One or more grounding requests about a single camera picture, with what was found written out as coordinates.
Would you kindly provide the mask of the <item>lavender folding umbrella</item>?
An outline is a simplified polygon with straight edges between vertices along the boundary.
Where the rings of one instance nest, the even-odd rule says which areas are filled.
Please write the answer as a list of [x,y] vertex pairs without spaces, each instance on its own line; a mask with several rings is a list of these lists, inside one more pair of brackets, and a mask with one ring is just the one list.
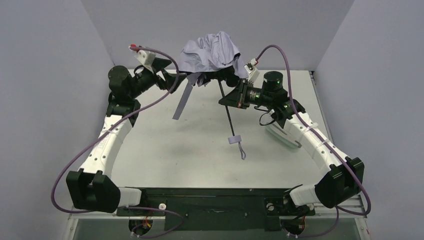
[[238,47],[224,31],[189,40],[178,61],[179,70],[187,74],[187,84],[172,119],[180,119],[195,85],[205,86],[217,79],[236,86],[240,79],[246,79],[244,63]]

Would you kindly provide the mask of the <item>mint green umbrella case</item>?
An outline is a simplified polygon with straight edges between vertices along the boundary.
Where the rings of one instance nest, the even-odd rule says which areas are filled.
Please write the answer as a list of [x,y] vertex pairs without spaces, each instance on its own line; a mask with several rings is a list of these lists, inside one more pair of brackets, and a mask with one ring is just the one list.
[[301,148],[302,145],[291,134],[286,133],[278,124],[270,124],[265,129],[290,148]]

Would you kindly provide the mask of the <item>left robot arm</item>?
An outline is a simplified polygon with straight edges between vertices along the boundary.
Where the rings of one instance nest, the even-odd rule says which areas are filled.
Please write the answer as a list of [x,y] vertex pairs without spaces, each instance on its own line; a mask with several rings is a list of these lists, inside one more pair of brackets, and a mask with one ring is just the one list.
[[186,78],[184,73],[168,73],[165,68],[171,64],[173,60],[155,57],[150,63],[140,64],[133,73],[123,65],[109,70],[110,93],[99,141],[89,147],[90,153],[78,170],[69,171],[65,179],[76,209],[113,213],[141,203],[143,191],[118,187],[111,179],[112,169],[142,108],[137,97],[154,86],[171,94]]

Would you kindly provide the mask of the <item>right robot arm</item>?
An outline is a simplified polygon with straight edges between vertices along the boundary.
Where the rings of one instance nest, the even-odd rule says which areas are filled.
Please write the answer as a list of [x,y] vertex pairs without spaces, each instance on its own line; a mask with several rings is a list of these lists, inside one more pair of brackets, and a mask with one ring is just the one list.
[[268,71],[261,88],[246,79],[223,96],[226,107],[246,109],[250,105],[266,107],[271,123],[278,124],[310,155],[323,175],[316,184],[302,185],[289,191],[288,201],[294,206],[322,204],[331,209],[361,192],[364,163],[350,158],[326,138],[305,108],[283,87],[283,74]]

